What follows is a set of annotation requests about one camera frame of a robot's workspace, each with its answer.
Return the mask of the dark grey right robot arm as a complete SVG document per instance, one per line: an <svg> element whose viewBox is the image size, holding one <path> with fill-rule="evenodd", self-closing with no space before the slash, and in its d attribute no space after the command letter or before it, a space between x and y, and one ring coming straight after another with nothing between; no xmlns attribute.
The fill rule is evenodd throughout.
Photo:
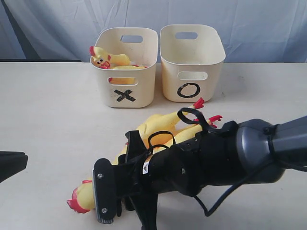
<svg viewBox="0 0 307 230"><path fill-rule="evenodd" d="M127 153L113 168L113 195L117 209L121 201L136 211L144 230L156 229L158 195L177 191L198 198L208 185L227 185L228 189L211 208L211 216L221 203L244 184L278 181L286 169L307 169L307 119L272 125L259 119L243 123L227 122L222 128L211 126L196 113L189 125L165 143L147 143L139 131L126 134Z"/></svg>

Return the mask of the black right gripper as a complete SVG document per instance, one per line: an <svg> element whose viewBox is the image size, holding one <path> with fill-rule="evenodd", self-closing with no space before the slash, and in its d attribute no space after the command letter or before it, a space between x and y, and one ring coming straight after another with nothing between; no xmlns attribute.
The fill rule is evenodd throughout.
<svg viewBox="0 0 307 230"><path fill-rule="evenodd" d="M208 185L233 185L242 178L236 150L238 124L203 127L185 141L152 153L136 132L129 132L128 152L115 167L117 197L134 210L144 230L156 229L158 196L177 191L196 198Z"/></svg>

